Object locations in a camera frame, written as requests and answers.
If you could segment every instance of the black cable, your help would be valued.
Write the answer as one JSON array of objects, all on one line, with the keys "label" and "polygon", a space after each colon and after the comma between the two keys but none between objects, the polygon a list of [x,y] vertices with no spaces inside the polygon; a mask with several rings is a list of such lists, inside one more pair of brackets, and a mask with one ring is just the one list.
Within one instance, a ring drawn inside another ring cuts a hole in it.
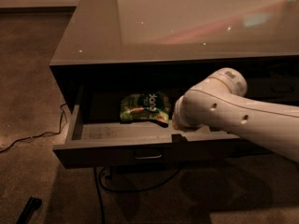
[{"label": "black cable", "polygon": [[103,204],[103,199],[102,199],[102,196],[101,196],[99,183],[97,181],[97,173],[96,173],[96,168],[95,167],[93,167],[93,176],[94,176],[94,182],[95,182],[95,186],[96,186],[97,195],[99,197],[99,202],[100,202],[100,206],[101,206],[102,224],[105,224],[104,204]]},{"label": "black cable", "polygon": [[2,149],[0,150],[0,153],[4,153],[4,152],[7,152],[9,151],[15,144],[17,144],[18,142],[20,141],[25,141],[25,140],[28,140],[28,139],[35,139],[35,138],[39,138],[39,137],[50,137],[50,136],[54,136],[54,135],[58,135],[62,132],[65,124],[67,123],[67,117],[66,117],[66,114],[65,114],[65,111],[63,110],[63,106],[65,106],[65,104],[62,104],[60,105],[60,108],[62,110],[62,114],[60,116],[60,120],[59,120],[59,130],[58,132],[44,132],[42,134],[39,134],[39,135],[34,135],[34,136],[29,136],[29,137],[24,137],[24,138],[20,138],[20,139],[17,139],[15,141],[13,141],[8,147],[6,147],[5,149]]},{"label": "black cable", "polygon": [[157,189],[160,186],[164,185],[165,183],[169,182],[172,178],[174,178],[179,172],[180,170],[183,168],[183,166],[186,163],[183,163],[172,175],[170,175],[165,181],[163,181],[162,183],[159,183],[155,186],[149,187],[149,188],[145,188],[145,189],[123,189],[123,190],[116,190],[116,189],[109,189],[106,186],[104,186],[103,182],[102,182],[102,175],[103,172],[105,171],[105,168],[103,168],[99,174],[99,178],[98,178],[98,182],[101,186],[101,188],[105,191],[109,191],[109,192],[114,192],[114,193],[134,193],[134,192],[142,192],[142,191],[148,191],[148,190],[153,190],[153,189]]}]

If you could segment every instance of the open drawer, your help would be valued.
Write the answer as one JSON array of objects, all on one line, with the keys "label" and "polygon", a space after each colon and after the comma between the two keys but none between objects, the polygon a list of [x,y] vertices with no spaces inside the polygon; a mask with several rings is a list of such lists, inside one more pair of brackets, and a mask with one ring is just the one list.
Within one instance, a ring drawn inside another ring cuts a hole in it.
[{"label": "open drawer", "polygon": [[[165,93],[174,101],[180,95],[176,90]],[[150,121],[120,123],[120,101],[125,95],[79,90],[66,142],[53,147],[65,168],[213,160],[265,152],[236,135],[207,126],[183,132],[172,127],[172,120],[166,128]]]}]

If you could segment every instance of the concrete floor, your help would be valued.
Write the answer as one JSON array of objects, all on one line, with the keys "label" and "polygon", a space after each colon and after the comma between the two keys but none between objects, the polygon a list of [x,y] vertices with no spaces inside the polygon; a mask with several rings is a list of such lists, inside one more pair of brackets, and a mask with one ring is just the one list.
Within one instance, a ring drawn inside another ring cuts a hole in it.
[{"label": "concrete floor", "polygon": [[[64,102],[50,59],[69,15],[0,15],[0,146],[58,130]],[[0,154],[0,223],[17,221],[30,196],[42,199],[30,223],[101,223],[93,170],[65,170],[52,152],[60,135],[20,142]],[[175,169],[114,175],[113,189],[157,184]],[[298,223],[299,165],[270,154],[188,163],[164,186],[142,193],[102,191],[107,223]]]}]

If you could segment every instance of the robotic arm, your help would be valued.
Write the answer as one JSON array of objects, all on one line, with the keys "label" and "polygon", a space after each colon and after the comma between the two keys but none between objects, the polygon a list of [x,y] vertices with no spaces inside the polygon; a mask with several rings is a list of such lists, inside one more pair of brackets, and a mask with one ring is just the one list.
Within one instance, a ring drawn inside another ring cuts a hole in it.
[{"label": "robotic arm", "polygon": [[246,92],[243,76],[223,68],[177,100],[174,126],[219,128],[299,161],[299,107],[250,100]]}]

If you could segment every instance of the green chip bag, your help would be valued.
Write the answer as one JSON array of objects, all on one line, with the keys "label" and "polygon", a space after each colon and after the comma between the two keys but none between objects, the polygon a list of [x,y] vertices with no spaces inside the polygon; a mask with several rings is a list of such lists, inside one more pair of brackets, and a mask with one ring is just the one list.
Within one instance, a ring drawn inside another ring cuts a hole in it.
[{"label": "green chip bag", "polygon": [[121,101],[121,121],[156,120],[168,124],[171,104],[162,92],[131,94]]}]

